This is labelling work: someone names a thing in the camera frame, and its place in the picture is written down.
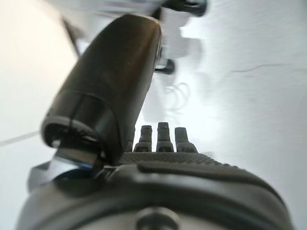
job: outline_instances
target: robotic hand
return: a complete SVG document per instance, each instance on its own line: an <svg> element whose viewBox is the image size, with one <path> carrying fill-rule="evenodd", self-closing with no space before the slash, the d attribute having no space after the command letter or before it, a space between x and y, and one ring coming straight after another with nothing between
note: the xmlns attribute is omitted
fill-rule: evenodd
<svg viewBox="0 0 307 230"><path fill-rule="evenodd" d="M287 208L265 181L203 154L167 123L134 126L154 69L161 29L124 15L81 55L48 111L44 142L57 151L32 169L17 230L293 230Z"/></svg>

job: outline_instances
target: white surface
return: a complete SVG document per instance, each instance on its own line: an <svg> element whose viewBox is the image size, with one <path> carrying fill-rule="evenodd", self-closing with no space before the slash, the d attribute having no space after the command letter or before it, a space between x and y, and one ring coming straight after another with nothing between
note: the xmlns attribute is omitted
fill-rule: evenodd
<svg viewBox="0 0 307 230"><path fill-rule="evenodd" d="M28 0L0 6L0 140L6 140L39 129L75 57L56 14ZM273 185L299 230L307 229L306 11L305 0L216 0L181 31L175 28L187 17L167 11L177 72L154 75L136 125L186 127L199 152ZM30 167L53 150L36 136L0 152L0 229L11 230Z"/></svg>

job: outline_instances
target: wire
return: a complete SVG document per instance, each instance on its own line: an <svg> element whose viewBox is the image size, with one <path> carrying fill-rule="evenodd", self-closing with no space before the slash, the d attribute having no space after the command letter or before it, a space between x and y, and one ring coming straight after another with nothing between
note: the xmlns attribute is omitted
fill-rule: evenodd
<svg viewBox="0 0 307 230"><path fill-rule="evenodd" d="M4 147L4 146L11 145L11 144L14 144L22 140L26 140L26 139L35 137L36 135L38 135L38 133L39 131L34 131L34 132L26 133L26 134L23 134L23 135L20 135L20 136L17 136L17 137L8 139L8 140L0 141L0 147Z"/></svg>

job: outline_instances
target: black plastic casing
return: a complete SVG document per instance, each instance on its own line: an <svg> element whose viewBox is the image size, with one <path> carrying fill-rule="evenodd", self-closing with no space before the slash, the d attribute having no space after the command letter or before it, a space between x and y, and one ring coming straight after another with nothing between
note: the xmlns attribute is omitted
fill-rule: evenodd
<svg viewBox="0 0 307 230"><path fill-rule="evenodd" d="M124 15L89 45L42 124L53 147L69 133L97 142L105 160L121 157L150 87L161 29L151 18Z"/></svg>

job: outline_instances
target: silver metal part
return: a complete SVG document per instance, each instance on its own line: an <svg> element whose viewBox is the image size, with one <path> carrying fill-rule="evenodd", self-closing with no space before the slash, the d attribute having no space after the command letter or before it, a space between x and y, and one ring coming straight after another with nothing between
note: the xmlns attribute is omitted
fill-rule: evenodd
<svg viewBox="0 0 307 230"><path fill-rule="evenodd" d="M136 230L178 230L179 217L165 207L148 207L137 215Z"/></svg>
<svg viewBox="0 0 307 230"><path fill-rule="evenodd" d="M163 209L163 213L166 215L167 213L173 213L173 211L167 208ZM182 213L175 214L180 220L180 225L178 226L178 230L229 230L224 227L221 227L215 223L207 221L205 219L196 218L193 216L187 216ZM128 212L118 215L112 215L106 218L101 218L96 221L93 221L89 224L86 224L77 230L136 230L136 223L139 220L139 212Z"/></svg>

